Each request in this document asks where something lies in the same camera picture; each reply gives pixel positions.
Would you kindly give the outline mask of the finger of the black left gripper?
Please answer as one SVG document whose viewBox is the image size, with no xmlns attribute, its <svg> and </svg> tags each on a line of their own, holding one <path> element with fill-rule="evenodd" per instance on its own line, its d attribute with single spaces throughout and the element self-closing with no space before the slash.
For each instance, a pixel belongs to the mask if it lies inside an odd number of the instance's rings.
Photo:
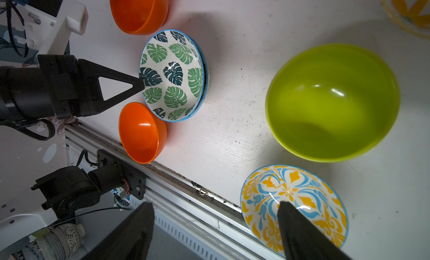
<svg viewBox="0 0 430 260">
<path fill-rule="evenodd" d="M 80 112 L 97 115 L 140 93 L 144 81 L 111 68 L 80 59 Z"/>
</svg>

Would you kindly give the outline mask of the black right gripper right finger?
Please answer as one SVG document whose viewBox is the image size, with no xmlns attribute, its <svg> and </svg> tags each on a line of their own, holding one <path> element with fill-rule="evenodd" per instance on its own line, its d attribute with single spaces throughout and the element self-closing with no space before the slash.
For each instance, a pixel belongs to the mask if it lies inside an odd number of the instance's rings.
<svg viewBox="0 0 430 260">
<path fill-rule="evenodd" d="M 287 260 L 349 260 L 289 202 L 281 202 L 277 218 Z"/>
</svg>

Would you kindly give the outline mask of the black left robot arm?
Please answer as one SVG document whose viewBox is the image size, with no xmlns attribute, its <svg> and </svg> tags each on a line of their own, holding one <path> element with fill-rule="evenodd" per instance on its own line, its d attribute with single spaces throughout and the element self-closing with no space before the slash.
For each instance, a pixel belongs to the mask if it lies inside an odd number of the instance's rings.
<svg viewBox="0 0 430 260">
<path fill-rule="evenodd" d="M 140 79 L 66 55 L 40 55 L 38 68 L 1 67 L 1 125 L 39 141 L 55 134 L 49 117 L 100 114 L 143 91 Z M 132 87 L 105 100 L 99 78 Z"/>
</svg>

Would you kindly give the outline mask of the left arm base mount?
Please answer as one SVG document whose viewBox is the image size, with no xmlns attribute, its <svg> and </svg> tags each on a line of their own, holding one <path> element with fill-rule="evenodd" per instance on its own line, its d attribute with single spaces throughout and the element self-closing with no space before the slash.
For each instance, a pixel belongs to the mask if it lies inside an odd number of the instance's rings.
<svg viewBox="0 0 430 260">
<path fill-rule="evenodd" d="M 143 200 L 147 179 L 143 172 L 105 150 L 97 151 L 97 161 L 95 174 L 102 191 L 122 187 L 129 195 Z"/>
</svg>

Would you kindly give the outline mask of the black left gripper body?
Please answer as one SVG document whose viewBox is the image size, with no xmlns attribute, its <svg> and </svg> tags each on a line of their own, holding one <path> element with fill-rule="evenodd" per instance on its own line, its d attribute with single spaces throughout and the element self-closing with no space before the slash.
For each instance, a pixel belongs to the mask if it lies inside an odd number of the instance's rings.
<svg viewBox="0 0 430 260">
<path fill-rule="evenodd" d="M 75 56 L 38 55 L 45 85 L 59 119 L 99 114 L 101 100 L 97 64 Z"/>
</svg>

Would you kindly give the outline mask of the yellow flower ceramic bowl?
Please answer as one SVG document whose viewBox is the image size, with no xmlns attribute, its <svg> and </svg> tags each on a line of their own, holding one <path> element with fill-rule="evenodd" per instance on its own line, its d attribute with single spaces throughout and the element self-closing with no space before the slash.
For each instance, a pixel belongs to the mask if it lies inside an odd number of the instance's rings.
<svg viewBox="0 0 430 260">
<path fill-rule="evenodd" d="M 430 0 L 380 0 L 390 20 L 423 39 L 430 38 Z"/>
</svg>

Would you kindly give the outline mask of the blue yellow patterned bowl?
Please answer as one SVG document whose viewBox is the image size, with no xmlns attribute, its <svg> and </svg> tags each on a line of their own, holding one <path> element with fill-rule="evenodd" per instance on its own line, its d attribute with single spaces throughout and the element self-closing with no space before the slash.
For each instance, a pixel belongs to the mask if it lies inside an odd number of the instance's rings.
<svg viewBox="0 0 430 260">
<path fill-rule="evenodd" d="M 341 248 L 349 233 L 347 210 L 338 194 L 318 176 L 290 165 L 269 165 L 251 173 L 240 195 L 242 216 L 260 242 L 283 256 L 277 219 L 281 202 L 289 202 Z"/>
</svg>

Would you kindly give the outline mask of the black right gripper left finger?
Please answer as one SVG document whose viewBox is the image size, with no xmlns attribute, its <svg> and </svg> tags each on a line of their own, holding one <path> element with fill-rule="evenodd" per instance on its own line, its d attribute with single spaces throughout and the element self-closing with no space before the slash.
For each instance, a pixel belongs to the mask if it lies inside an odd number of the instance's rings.
<svg viewBox="0 0 430 260">
<path fill-rule="evenodd" d="M 155 225 L 153 204 L 144 202 L 118 225 L 85 260 L 145 260 Z"/>
</svg>

